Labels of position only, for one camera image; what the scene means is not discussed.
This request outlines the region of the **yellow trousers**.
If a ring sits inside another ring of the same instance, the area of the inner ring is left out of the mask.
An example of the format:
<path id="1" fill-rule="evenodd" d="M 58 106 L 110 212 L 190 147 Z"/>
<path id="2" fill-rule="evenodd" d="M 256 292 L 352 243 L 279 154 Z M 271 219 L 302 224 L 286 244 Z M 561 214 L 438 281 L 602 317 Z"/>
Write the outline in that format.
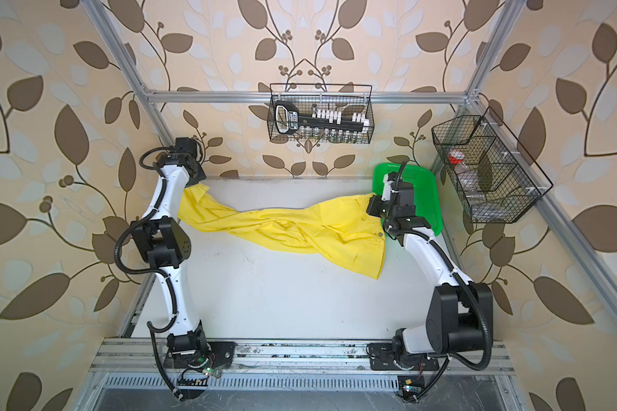
<path id="1" fill-rule="evenodd" d="M 221 205 L 198 184 L 183 191 L 179 217 L 204 233 L 224 232 L 272 251 L 319 254 L 357 274 L 379 279 L 386 240 L 379 217 L 368 214 L 373 195 L 351 195 L 305 209 L 238 212 Z"/>

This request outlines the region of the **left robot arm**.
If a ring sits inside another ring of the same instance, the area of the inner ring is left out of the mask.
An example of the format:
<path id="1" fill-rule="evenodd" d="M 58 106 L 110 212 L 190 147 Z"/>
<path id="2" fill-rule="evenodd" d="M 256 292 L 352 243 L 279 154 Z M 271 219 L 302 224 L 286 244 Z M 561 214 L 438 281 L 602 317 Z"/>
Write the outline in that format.
<path id="1" fill-rule="evenodd" d="M 114 263 L 128 275 L 152 273 L 159 281 L 166 302 L 168 323 L 147 322 L 152 339 L 166 337 L 169 356 L 187 361 L 190 368 L 203 368 L 212 359 L 202 321 L 189 296 L 187 264 L 192 246 L 179 223 L 185 188 L 206 179 L 198 142 L 179 137 L 170 147 L 156 147 L 140 158 L 140 167 L 155 171 L 158 182 L 141 219 L 130 224 L 117 239 Z"/>

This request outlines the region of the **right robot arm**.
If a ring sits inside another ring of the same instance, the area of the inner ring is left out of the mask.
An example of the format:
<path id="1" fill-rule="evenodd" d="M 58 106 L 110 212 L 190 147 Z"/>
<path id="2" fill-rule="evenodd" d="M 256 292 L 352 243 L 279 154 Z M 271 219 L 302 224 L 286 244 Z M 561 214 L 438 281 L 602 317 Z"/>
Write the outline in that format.
<path id="1" fill-rule="evenodd" d="M 403 174 L 403 167 L 385 174 L 382 193 L 372 197 L 367 212 L 380 217 L 384 232 L 413 257 L 433 293 L 425 322 L 395 333 L 394 365 L 411 370 L 435 356 L 483 371 L 494 343 L 491 289 L 467 276 L 436 241 L 432 225 L 416 211 L 415 185 Z"/>

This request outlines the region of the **green plastic basket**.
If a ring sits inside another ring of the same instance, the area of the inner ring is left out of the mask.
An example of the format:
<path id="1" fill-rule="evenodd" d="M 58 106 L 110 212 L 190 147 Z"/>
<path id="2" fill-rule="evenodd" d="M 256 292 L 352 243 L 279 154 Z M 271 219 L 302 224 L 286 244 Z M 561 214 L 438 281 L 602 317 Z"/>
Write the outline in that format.
<path id="1" fill-rule="evenodd" d="M 386 175 L 397 172 L 399 164 L 377 164 L 373 173 L 372 190 L 375 195 L 383 195 Z M 435 176 L 430 170 L 415 164 L 407 164 L 402 180 L 411 183 L 414 188 L 416 215 L 424 217 L 431 225 L 436 236 L 440 236 L 443 221 Z"/>

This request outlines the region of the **red capped bottle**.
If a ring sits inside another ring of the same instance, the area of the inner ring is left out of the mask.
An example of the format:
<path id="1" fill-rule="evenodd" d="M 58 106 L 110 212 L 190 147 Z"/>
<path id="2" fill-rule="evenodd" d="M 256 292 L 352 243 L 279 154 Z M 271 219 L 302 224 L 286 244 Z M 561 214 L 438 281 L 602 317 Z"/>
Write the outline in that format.
<path id="1" fill-rule="evenodd" d="M 449 164 L 455 174 L 459 175 L 469 171 L 469 166 L 465 162 L 465 154 L 461 150 L 453 149 L 448 154 Z"/>

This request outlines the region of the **black tool with white pegs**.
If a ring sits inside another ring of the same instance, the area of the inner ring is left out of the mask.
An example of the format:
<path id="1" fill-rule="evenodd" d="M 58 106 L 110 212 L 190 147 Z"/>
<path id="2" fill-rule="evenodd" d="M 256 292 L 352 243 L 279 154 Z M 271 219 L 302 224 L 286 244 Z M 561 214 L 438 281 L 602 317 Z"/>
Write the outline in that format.
<path id="1" fill-rule="evenodd" d="M 270 107 L 267 124 L 280 135 L 294 135 L 300 131 L 335 131 L 353 134 L 368 134 L 373 123 L 363 113 L 347 115 L 344 110 L 320 109 L 310 105 L 300 109 L 289 100 L 281 100 Z"/>

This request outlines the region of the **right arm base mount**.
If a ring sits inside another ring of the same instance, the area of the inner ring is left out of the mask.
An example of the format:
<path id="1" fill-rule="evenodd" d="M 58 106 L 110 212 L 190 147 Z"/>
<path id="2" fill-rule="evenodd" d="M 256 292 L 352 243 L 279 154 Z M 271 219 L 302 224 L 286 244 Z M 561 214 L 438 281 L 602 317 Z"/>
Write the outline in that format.
<path id="1" fill-rule="evenodd" d="M 373 371 L 435 372 L 439 361 L 427 354 L 397 354 L 391 342 L 371 342 L 366 347 Z"/>

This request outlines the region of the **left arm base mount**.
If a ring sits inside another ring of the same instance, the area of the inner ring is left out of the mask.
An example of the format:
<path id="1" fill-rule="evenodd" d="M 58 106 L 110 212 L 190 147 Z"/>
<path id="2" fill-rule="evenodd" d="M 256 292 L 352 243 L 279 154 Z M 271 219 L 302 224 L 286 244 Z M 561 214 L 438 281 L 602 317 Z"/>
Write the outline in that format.
<path id="1" fill-rule="evenodd" d="M 207 346 L 206 353 L 202 353 L 200 349 L 179 352 L 169 350 L 163 365 L 169 369 L 225 368 L 235 359 L 237 344 L 234 341 L 209 340 Z"/>

